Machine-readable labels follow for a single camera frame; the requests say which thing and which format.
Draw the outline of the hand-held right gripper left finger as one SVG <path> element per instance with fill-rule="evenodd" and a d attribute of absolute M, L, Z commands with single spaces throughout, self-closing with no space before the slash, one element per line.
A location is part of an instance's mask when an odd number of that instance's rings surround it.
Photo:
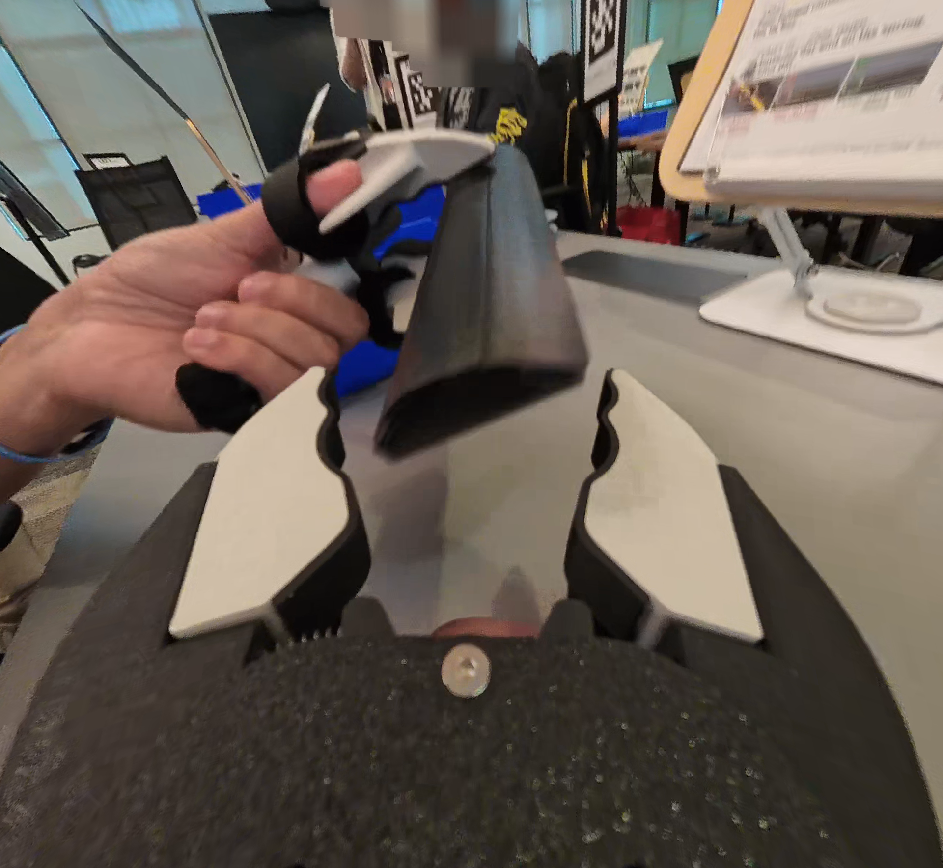
<path fill-rule="evenodd" d="M 287 644 L 338 631 L 371 569 L 344 462 L 334 381 L 322 369 L 230 438 L 216 460 L 171 638 L 259 626 Z"/>

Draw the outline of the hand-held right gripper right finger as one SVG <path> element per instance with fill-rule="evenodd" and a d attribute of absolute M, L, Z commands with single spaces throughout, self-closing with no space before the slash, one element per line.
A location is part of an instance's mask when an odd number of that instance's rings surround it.
<path fill-rule="evenodd" d="M 606 372 L 591 471 L 565 553 L 568 594 L 602 636 L 656 649 L 678 626 L 764 638 L 718 459 L 622 369 Z"/>

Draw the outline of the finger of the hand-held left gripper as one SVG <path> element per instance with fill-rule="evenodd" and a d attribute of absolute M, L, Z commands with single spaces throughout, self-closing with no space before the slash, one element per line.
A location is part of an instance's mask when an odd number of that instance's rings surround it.
<path fill-rule="evenodd" d="M 414 199 L 488 162 L 496 143 L 486 134 L 452 129 L 374 133 L 355 159 L 360 186 L 321 220 L 334 232 L 359 214 L 375 224 L 392 206 Z"/>

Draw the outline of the black remote control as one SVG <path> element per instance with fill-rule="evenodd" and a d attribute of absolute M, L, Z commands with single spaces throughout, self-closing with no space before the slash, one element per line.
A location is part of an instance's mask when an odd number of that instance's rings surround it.
<path fill-rule="evenodd" d="M 532 167 L 498 146 L 446 190 L 374 447 L 406 458 L 574 388 L 587 366 Z"/>

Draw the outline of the blue plastic bin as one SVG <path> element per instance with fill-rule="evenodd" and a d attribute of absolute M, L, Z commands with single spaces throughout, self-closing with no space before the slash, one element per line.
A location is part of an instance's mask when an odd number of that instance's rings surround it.
<path fill-rule="evenodd" d="M 396 258 L 426 256 L 438 230 L 444 200 L 443 187 L 431 186 L 415 199 L 401 203 L 398 206 L 401 225 L 374 249 L 374 258 L 378 262 L 393 263 Z M 197 195 L 199 213 L 210 220 L 241 206 L 236 192 L 229 187 Z M 347 397 L 388 379 L 397 360 L 397 350 L 383 348 L 371 341 L 360 343 L 339 362 L 335 380 L 337 395 Z"/>

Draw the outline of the grey desk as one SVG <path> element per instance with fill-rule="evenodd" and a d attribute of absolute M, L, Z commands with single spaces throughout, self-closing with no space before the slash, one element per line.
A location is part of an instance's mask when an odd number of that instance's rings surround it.
<path fill-rule="evenodd" d="M 535 621 L 566 591 L 562 557 L 588 475 L 607 369 L 681 415 L 764 501 L 837 594 L 880 663 L 927 771 L 941 755 L 941 388 L 702 321 L 688 271 L 725 280 L 767 260 L 567 234 L 647 275 L 571 279 L 591 356 L 574 390 L 450 444 L 372 450 L 384 393 L 343 410 L 345 469 L 371 544 L 363 592 L 401 632 L 464 616 Z"/>

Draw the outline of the white desk stand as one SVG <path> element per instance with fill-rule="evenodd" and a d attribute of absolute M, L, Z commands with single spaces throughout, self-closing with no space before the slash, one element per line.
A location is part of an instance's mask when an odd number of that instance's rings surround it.
<path fill-rule="evenodd" d="M 704 321 L 942 384 L 941 282 L 815 263 L 786 209 L 764 207 L 782 265 L 709 297 Z"/>

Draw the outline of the person's left hand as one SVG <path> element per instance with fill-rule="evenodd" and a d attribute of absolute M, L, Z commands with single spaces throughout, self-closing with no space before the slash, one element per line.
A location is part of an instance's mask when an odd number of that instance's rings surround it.
<path fill-rule="evenodd" d="M 255 211 L 223 232 L 212 225 L 221 217 L 132 241 L 34 312 L 25 331 L 68 399 L 158 430 L 197 430 L 175 389 L 183 332 L 195 305 L 236 277 L 223 266 L 250 264 L 237 249 L 251 223 L 264 225 Z"/>

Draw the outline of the small marker sign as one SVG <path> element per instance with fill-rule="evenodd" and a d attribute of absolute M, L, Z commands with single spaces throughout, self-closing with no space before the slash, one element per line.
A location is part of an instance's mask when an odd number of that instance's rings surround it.
<path fill-rule="evenodd" d="M 441 89 L 425 85 L 422 73 L 411 67 L 407 54 L 394 58 L 395 84 L 401 116 L 407 129 L 437 126 Z"/>

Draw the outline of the black partition panel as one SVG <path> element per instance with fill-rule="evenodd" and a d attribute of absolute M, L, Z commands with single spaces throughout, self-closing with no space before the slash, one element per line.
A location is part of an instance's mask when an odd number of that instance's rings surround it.
<path fill-rule="evenodd" d="M 318 139 L 367 125 L 363 96 L 340 78 L 330 14 L 320 0 L 265 0 L 262 11 L 212 13 L 209 23 L 268 171 L 297 154 L 325 84 Z"/>

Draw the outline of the blue wristband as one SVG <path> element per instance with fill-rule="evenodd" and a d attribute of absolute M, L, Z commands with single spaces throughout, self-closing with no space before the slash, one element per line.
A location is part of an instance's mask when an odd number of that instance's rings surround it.
<path fill-rule="evenodd" d="M 25 329 L 20 325 L 2 334 L 2 460 L 48 464 L 96 448 L 114 419 L 53 388 L 33 353 L 18 342 Z"/>

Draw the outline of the red bag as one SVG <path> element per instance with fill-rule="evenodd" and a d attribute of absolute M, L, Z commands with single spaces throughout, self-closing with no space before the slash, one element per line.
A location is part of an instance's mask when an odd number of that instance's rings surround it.
<path fill-rule="evenodd" d="M 625 205 L 617 208 L 616 226 L 624 240 L 679 246 L 681 219 L 675 209 Z"/>

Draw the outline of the wooden instruction board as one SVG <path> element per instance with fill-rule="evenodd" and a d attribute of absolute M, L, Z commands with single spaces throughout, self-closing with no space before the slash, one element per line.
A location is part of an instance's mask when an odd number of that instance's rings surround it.
<path fill-rule="evenodd" d="M 942 0 L 725 0 L 659 163 L 687 201 L 942 211 Z"/>

